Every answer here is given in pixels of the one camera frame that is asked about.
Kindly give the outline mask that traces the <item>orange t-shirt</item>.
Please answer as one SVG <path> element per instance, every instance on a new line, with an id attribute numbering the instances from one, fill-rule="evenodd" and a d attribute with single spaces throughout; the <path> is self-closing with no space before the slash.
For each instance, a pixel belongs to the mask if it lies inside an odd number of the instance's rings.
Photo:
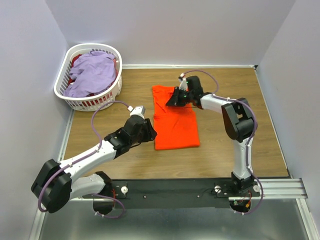
<path id="1" fill-rule="evenodd" d="M 173 86 L 152 87 L 153 127 L 157 132 L 155 138 L 157 151 L 200 146 L 196 113 L 191 105 L 182 107 L 166 105 L 173 92 Z"/>

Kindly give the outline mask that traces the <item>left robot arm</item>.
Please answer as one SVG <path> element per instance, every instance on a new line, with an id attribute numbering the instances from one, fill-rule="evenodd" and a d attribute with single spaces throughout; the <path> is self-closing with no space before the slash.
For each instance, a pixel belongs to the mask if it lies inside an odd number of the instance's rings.
<path id="1" fill-rule="evenodd" d="M 132 115 L 123 127 L 100 139 L 99 144 L 89 150 L 61 162 L 46 161 L 31 186 L 38 199 L 38 209 L 55 213 L 75 198 L 86 195 L 107 197 L 111 191 L 109 177 L 103 172 L 87 177 L 84 174 L 141 143 L 154 141 L 156 136 L 148 118 Z"/>

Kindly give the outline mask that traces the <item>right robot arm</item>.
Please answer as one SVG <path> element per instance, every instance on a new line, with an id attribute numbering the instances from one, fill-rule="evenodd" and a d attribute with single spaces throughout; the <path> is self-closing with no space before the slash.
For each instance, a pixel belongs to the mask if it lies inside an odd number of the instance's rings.
<path id="1" fill-rule="evenodd" d="M 184 107 L 187 104 L 202 110 L 222 114 L 224 129 L 233 140 L 234 166 L 231 172 L 230 191 L 241 196 L 253 185 L 251 155 L 252 141 L 258 127 L 256 117 L 245 98 L 233 99 L 204 92 L 198 76 L 179 76 L 180 85 L 176 86 L 167 101 L 168 107 Z"/>

